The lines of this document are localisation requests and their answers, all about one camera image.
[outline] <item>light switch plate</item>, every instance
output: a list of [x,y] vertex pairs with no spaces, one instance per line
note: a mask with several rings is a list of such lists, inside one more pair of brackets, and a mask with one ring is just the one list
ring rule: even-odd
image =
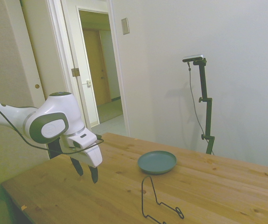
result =
[[129,34],[130,33],[130,29],[129,29],[129,22],[128,22],[128,18],[124,18],[121,20],[121,25],[123,27],[123,33],[125,34]]

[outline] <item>black wire rack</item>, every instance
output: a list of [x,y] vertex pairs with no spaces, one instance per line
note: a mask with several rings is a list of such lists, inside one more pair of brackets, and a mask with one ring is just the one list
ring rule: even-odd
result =
[[180,217],[181,219],[184,219],[185,216],[184,216],[184,214],[181,212],[181,210],[180,210],[179,207],[176,207],[176,208],[174,209],[174,208],[170,207],[169,205],[165,204],[164,202],[160,202],[160,203],[158,202],[158,198],[157,198],[156,191],[155,191],[155,189],[154,189],[153,181],[152,181],[151,176],[149,176],[149,175],[146,176],[146,177],[142,180],[142,183],[141,183],[141,193],[142,193],[142,214],[143,214],[143,216],[144,216],[145,218],[149,217],[149,218],[151,218],[152,220],[156,221],[156,222],[159,223],[159,224],[167,224],[166,222],[160,223],[160,222],[159,222],[158,220],[156,220],[154,217],[152,217],[152,216],[150,216],[150,215],[145,215],[145,214],[144,214],[144,210],[143,210],[143,183],[144,183],[144,180],[145,180],[147,177],[149,177],[149,178],[151,179],[152,189],[153,189],[153,193],[154,193],[154,196],[155,196],[155,198],[156,198],[156,202],[157,202],[157,204],[158,204],[158,205],[163,204],[163,205],[167,206],[169,209],[172,209],[173,211],[175,211],[175,212],[179,215],[179,217]]

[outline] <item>black cable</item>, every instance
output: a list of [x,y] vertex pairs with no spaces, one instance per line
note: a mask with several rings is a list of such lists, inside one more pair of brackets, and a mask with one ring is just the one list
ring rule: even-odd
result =
[[92,146],[89,146],[89,147],[87,147],[87,148],[85,148],[85,149],[81,149],[81,150],[78,150],[78,151],[75,151],[75,152],[72,152],[72,153],[60,153],[60,152],[58,152],[58,151],[55,151],[55,150],[52,150],[52,149],[47,149],[47,148],[42,148],[42,147],[39,147],[39,146],[35,146],[35,145],[32,145],[31,143],[29,143],[25,138],[24,138],[24,136],[19,132],[19,130],[10,122],[10,120],[0,111],[0,114],[1,114],[1,116],[10,124],[10,126],[12,126],[12,128],[20,135],[20,137],[28,144],[28,145],[30,145],[30,146],[32,146],[32,147],[34,147],[34,148],[38,148],[38,149],[42,149],[42,150],[46,150],[46,151],[50,151],[50,152],[55,152],[55,153],[58,153],[58,154],[64,154],[64,155],[71,155],[71,154],[75,154],[75,153],[79,153],[79,152],[82,152],[82,151],[84,151],[84,150],[87,150],[87,149],[89,149],[89,148],[92,148],[92,147],[94,147],[94,146],[97,146],[97,145],[99,145],[99,144],[101,144],[101,143],[103,143],[104,142],[104,140],[103,139],[101,139],[101,138],[99,138],[98,140],[101,140],[100,142],[98,142],[98,143],[96,143],[96,144],[94,144],[94,145],[92,145]]
[[191,70],[192,70],[192,69],[191,69],[191,67],[190,67],[190,63],[189,63],[189,62],[188,62],[188,66],[189,66],[189,73],[190,73],[190,90],[191,90],[192,99],[193,99],[194,111],[195,111],[195,115],[196,115],[198,124],[199,124],[199,126],[200,126],[200,128],[201,128],[201,130],[202,130],[202,133],[203,133],[203,135],[205,135],[205,134],[204,134],[204,131],[203,131],[203,128],[202,128],[202,126],[201,126],[201,124],[200,124],[200,121],[199,121],[199,119],[198,119],[197,112],[196,112],[195,100],[194,100],[194,95],[193,95],[193,91],[192,91],[192,84],[191,84]]

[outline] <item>doorway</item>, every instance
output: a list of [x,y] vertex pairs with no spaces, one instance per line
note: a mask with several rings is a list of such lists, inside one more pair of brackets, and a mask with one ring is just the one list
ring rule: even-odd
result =
[[109,16],[79,10],[82,32],[88,58],[91,85],[100,124],[92,124],[92,130],[101,132],[116,132],[111,128],[124,130],[126,133],[121,104],[117,69],[113,51]]

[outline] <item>teal plate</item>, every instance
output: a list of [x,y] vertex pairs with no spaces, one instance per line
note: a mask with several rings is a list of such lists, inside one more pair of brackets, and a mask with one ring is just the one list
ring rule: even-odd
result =
[[138,166],[148,174],[164,174],[176,165],[176,157],[166,151],[145,153],[138,159]]

